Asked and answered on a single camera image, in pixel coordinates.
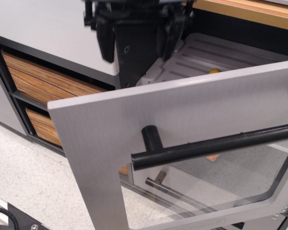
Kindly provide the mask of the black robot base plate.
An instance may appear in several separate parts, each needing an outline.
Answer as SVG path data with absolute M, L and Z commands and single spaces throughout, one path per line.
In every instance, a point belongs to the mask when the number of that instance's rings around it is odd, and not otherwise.
M 24 213 L 15 206 L 11 205 L 10 203 L 7 204 L 7 207 L 8 211 L 11 212 L 16 218 L 20 230 L 49 230 L 47 226 L 34 219 L 30 215 Z

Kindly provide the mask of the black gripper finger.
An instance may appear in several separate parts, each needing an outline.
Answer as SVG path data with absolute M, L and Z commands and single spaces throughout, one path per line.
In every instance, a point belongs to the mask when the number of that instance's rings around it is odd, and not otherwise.
M 97 18 L 96 35 L 102 58 L 109 63 L 113 63 L 115 47 L 113 23 L 104 18 Z
M 158 55 L 163 60 L 172 57 L 175 48 L 182 36 L 185 24 L 185 16 L 169 18 L 167 22 L 158 28 Z

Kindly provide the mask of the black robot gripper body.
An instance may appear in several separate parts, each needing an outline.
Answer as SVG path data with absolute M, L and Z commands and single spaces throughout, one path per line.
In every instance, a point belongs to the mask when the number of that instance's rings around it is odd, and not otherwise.
M 193 3 L 193 0 L 85 0 L 84 25 L 96 30 L 98 19 L 102 19 L 110 24 L 167 26 L 188 20 Z

